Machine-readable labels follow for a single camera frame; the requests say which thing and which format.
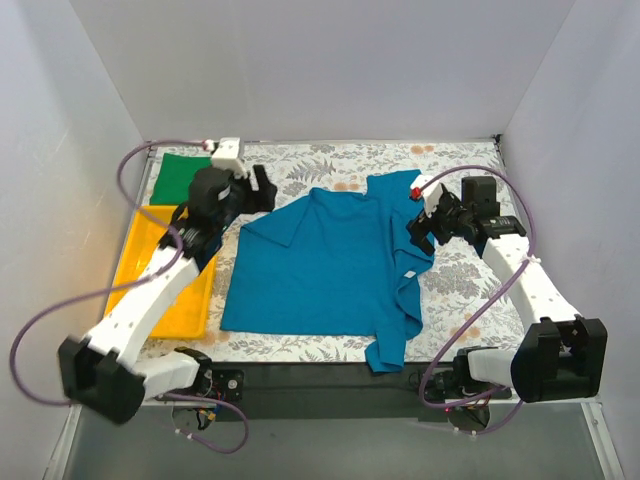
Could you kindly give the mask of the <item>blue t shirt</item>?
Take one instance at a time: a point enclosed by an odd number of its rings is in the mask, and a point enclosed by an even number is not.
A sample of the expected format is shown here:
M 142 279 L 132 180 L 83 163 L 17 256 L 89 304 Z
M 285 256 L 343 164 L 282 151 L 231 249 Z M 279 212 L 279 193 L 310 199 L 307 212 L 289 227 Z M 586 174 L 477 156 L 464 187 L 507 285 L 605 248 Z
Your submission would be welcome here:
M 313 188 L 244 225 L 222 329 L 368 336 L 372 371 L 403 370 L 423 328 L 419 277 L 434 263 L 406 229 L 422 210 L 409 198 L 418 175 L 372 175 L 363 193 Z

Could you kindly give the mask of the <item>yellow plastic tray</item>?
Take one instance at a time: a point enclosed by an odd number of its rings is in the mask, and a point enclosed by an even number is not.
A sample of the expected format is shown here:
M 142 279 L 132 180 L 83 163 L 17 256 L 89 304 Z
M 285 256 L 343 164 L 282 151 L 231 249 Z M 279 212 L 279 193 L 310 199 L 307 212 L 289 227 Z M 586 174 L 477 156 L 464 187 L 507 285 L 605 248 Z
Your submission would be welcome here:
M 114 277 L 115 285 L 133 282 L 155 273 L 170 260 L 171 253 L 158 256 L 155 250 L 166 233 L 166 226 L 175 209 L 174 205 L 147 206 L 145 210 L 159 219 L 159 223 L 152 222 L 140 212 L 134 214 Z M 166 273 L 162 278 L 132 291 L 136 295 L 145 293 L 146 305 L 155 296 L 161 297 L 159 305 L 165 311 L 150 332 L 151 338 L 196 340 L 204 337 L 216 276 L 216 261 L 216 258 L 212 258 L 196 278 L 184 273 Z

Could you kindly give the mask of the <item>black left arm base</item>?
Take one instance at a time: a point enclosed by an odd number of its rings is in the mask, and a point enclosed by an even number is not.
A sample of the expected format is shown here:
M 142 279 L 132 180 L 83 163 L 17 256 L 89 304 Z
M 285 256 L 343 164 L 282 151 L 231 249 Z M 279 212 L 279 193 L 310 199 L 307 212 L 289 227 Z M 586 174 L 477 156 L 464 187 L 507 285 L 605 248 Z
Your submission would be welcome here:
M 189 392 L 199 397 L 239 402 L 243 396 L 245 372 L 219 368 L 211 360 L 199 363 L 198 373 Z

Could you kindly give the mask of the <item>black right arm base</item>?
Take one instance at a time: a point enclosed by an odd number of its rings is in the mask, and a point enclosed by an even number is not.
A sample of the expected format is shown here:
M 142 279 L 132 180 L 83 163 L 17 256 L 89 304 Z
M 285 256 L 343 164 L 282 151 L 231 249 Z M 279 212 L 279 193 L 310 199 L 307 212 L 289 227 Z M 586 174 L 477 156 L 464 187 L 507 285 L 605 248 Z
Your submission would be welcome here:
M 409 375 L 409 385 L 420 400 L 430 404 L 430 408 L 441 409 L 445 413 L 471 410 L 476 413 L 489 407 L 492 400 L 509 400 L 512 390 L 472 381 L 464 385 L 452 368 L 437 368 L 422 386 L 426 370 L 416 369 Z

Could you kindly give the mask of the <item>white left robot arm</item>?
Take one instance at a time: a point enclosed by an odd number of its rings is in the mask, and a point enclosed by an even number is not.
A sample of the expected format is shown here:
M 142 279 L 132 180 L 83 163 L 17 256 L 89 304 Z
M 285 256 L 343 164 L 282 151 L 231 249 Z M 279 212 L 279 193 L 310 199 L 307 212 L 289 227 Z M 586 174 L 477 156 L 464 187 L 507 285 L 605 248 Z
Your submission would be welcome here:
M 273 211 L 276 194 L 262 165 L 248 175 L 214 166 L 198 170 L 186 201 L 164 223 L 143 275 L 87 334 L 59 346 L 65 395 L 116 425 L 131 420 L 144 401 L 174 390 L 205 398 L 213 386 L 206 355 L 178 348 L 150 361 L 138 356 L 165 312 L 214 259 L 236 218 Z

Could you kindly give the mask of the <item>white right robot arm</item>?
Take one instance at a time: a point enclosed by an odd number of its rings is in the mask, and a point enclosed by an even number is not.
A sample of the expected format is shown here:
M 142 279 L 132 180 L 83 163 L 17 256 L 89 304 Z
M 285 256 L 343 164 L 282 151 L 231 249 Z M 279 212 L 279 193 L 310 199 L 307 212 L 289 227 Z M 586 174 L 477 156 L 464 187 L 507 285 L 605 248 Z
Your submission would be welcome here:
M 446 379 L 464 397 L 509 388 L 526 403 L 592 398 L 599 392 L 608 333 L 598 318 L 582 316 L 557 290 L 533 254 L 533 231 L 501 212 L 491 176 L 470 176 L 455 195 L 438 177 L 419 175 L 409 197 L 422 202 L 409 222 L 411 242 L 427 254 L 461 238 L 500 280 L 524 329 L 516 350 L 470 347 L 458 351 Z

